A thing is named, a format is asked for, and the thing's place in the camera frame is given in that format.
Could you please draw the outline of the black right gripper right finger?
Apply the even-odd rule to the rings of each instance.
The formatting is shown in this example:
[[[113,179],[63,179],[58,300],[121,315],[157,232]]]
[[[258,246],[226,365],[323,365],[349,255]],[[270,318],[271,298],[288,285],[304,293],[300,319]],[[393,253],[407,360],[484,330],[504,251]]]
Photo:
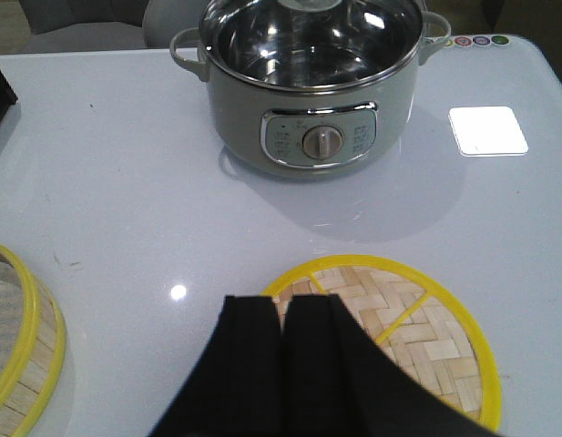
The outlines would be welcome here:
[[[292,299],[282,334],[289,436],[489,436],[402,371],[336,295]]]

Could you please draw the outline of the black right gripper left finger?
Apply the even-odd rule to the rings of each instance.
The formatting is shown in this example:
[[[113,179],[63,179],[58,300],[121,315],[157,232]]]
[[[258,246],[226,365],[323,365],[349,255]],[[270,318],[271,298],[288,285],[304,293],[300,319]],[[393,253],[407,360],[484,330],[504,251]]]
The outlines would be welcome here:
[[[268,297],[225,298],[209,342],[152,436],[279,436],[281,327]]]

